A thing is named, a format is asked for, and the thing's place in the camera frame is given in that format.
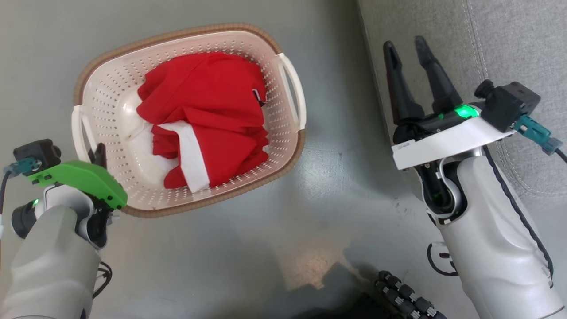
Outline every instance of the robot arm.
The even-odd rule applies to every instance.
[[[88,318],[100,256],[75,232],[77,219],[59,205],[37,220],[12,262],[2,319]]]
[[[5,168],[5,176],[23,174],[47,187],[41,199],[12,214],[11,228],[24,241],[10,267],[1,318],[86,319],[92,299],[112,276],[98,250],[107,243],[112,212],[126,204],[126,192],[104,168],[102,144],[93,156],[98,165],[61,163],[50,140],[14,154],[16,163]],[[107,281],[93,293],[100,264],[108,268]]]
[[[463,290],[482,319],[567,318],[553,289],[551,259],[507,189],[505,177],[482,147],[516,131],[547,154],[561,143],[528,115],[540,97],[518,82],[494,88],[483,82],[462,104],[425,39],[415,39],[433,92],[425,116],[405,83],[391,42],[384,44],[395,124],[392,147],[398,169],[415,169],[422,195],[441,231]]]

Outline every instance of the white fabric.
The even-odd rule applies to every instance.
[[[160,127],[179,136],[179,164],[191,192],[209,188],[209,174],[193,127],[185,121],[165,123]]]

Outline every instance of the stitching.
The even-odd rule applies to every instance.
[[[480,82],[483,81],[483,77],[480,75],[480,67],[479,67],[479,61],[476,58],[476,53],[475,53],[475,44],[472,42],[472,34],[471,34],[471,26],[469,25],[468,22],[468,18],[467,18],[467,12],[464,8],[464,0],[461,0],[461,5],[463,6],[463,13],[464,13],[464,20],[467,23],[467,29],[468,29],[468,37],[471,40],[471,46],[472,46],[472,55],[475,57],[475,63],[476,63],[476,70],[477,72],[479,72],[479,80]]]
[[[466,19],[467,13],[466,13],[465,8],[464,8],[464,1],[467,1],[467,0],[461,0],[461,4],[463,5],[463,12],[465,13],[465,19]],[[478,41],[477,52],[479,53],[479,58],[481,60],[481,64],[484,67],[483,73],[485,73],[486,78],[488,78],[488,67],[486,66],[486,61],[484,60],[483,45],[480,41],[480,36],[479,36],[479,33],[478,33],[478,27],[476,25],[475,13],[472,9],[472,2],[468,2],[467,9],[468,9],[468,6],[470,6],[471,18],[472,18],[472,23],[473,23],[473,31],[476,34],[475,42]],[[469,28],[468,32],[469,32],[469,38],[470,38],[471,37],[470,28]],[[472,42],[472,39],[471,39],[471,44],[473,45],[473,53],[474,53],[474,44]],[[475,61],[477,62],[477,70],[478,70],[479,66],[478,66],[478,61],[477,61],[476,57],[475,57]],[[534,190],[533,188],[531,188],[530,186],[528,186],[524,182],[524,180],[520,177],[520,175],[516,171],[516,168],[514,167],[514,164],[512,163],[512,161],[510,159],[510,154],[508,153],[508,148],[506,146],[506,142],[505,141],[497,142],[496,148],[498,150],[498,156],[500,157],[500,160],[502,161],[502,164],[503,164],[502,166],[504,168],[503,169],[504,173],[507,175],[508,179],[510,181],[512,181],[517,187],[523,188],[526,191],[524,193],[524,195],[532,196],[532,197],[536,197],[536,198],[549,198],[549,197],[552,197],[552,196],[567,195],[567,192],[541,192],[541,191]],[[548,196],[538,196],[534,193],[542,194],[542,195],[548,195]]]
[[[504,158],[504,152],[502,151],[502,142],[496,142],[496,151],[498,151],[498,157],[500,158],[500,161],[502,162],[502,171],[504,172],[504,174],[506,174],[506,178],[511,182],[514,183],[515,186],[519,187],[519,188],[523,188],[525,191],[526,189],[524,187],[522,187],[522,185],[520,185],[518,183],[518,181],[516,180],[516,178],[511,174],[510,169],[508,168],[507,160]]]
[[[464,2],[465,2],[465,5],[467,6],[468,21],[469,21],[469,23],[471,24],[471,29],[472,29],[472,32],[473,32],[472,38],[473,38],[473,40],[475,41],[475,44],[474,44],[474,46],[473,46],[473,47],[476,49],[476,52],[475,52],[476,56],[475,56],[475,58],[478,59],[478,60],[477,60],[478,62],[481,62],[481,61],[480,61],[480,52],[479,52],[479,39],[478,39],[478,35],[479,35],[479,34],[478,34],[477,31],[475,30],[476,25],[473,24],[473,21],[472,21],[472,18],[471,18],[471,17],[472,17],[472,15],[471,15],[471,9],[470,9],[470,7],[469,7],[469,6],[470,6],[470,1],[464,0]],[[485,69],[485,68],[484,68],[484,66],[483,66],[482,63],[481,63],[481,65],[480,65],[480,70],[481,70],[482,73],[483,73],[483,74],[482,74],[483,77],[484,77],[484,74],[485,74],[485,73],[484,73],[484,69]]]
[[[503,143],[503,144],[504,144],[504,151],[506,152],[506,157],[507,157],[508,159],[510,159],[510,154],[508,154],[508,148],[506,147],[506,144],[505,144],[505,143]],[[518,172],[516,171],[516,168],[514,167],[514,164],[512,164],[512,161],[508,160],[507,162],[510,163],[510,166],[512,167],[512,170],[514,171],[514,175],[516,175],[516,177],[518,178],[518,181],[519,181],[521,184],[523,184],[526,189],[528,189],[528,190],[530,190],[530,191],[532,191],[532,192],[536,192],[536,193],[544,194],[544,195],[566,195],[566,194],[567,194],[567,192],[557,192],[557,193],[554,193],[554,192],[540,192],[540,191],[536,191],[536,190],[532,189],[531,187],[529,187],[529,186],[522,180],[522,178],[520,178],[520,175],[519,175]]]
[[[488,68],[486,67],[486,61],[484,60],[483,44],[480,42],[479,28],[476,26],[475,12],[472,9],[472,1],[469,2],[469,6],[471,7],[472,23],[474,24],[473,31],[476,33],[476,38],[479,41],[478,52],[479,52],[480,58],[482,59],[482,63],[484,65],[484,73],[486,75],[485,79],[487,79],[488,78]]]

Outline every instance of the white plastic basket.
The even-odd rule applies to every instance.
[[[176,56],[204,52],[243,56],[261,67],[268,90],[263,111],[269,159],[228,183],[192,194],[188,187],[163,187],[167,160],[149,155],[151,133],[149,127],[142,130],[143,121],[136,113],[141,102],[137,89],[145,74],[159,64]],[[264,185],[287,173],[304,145],[306,104],[297,72],[272,38],[246,24],[168,33],[109,52],[93,61],[79,78],[75,104],[73,141],[79,159],[89,161],[87,150],[102,142],[108,171],[128,193],[128,206],[122,210],[140,217],[188,211]]]

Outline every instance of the cable connector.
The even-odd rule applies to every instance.
[[[36,171],[41,166],[41,162],[35,160],[34,158],[28,157],[21,161],[12,163],[2,170],[4,174],[10,172],[9,178],[14,178],[20,174],[30,173]]]
[[[551,137],[549,129],[546,129],[527,115],[520,116],[514,124],[514,130],[536,142],[547,155],[555,153],[555,150],[563,145],[562,141]]]

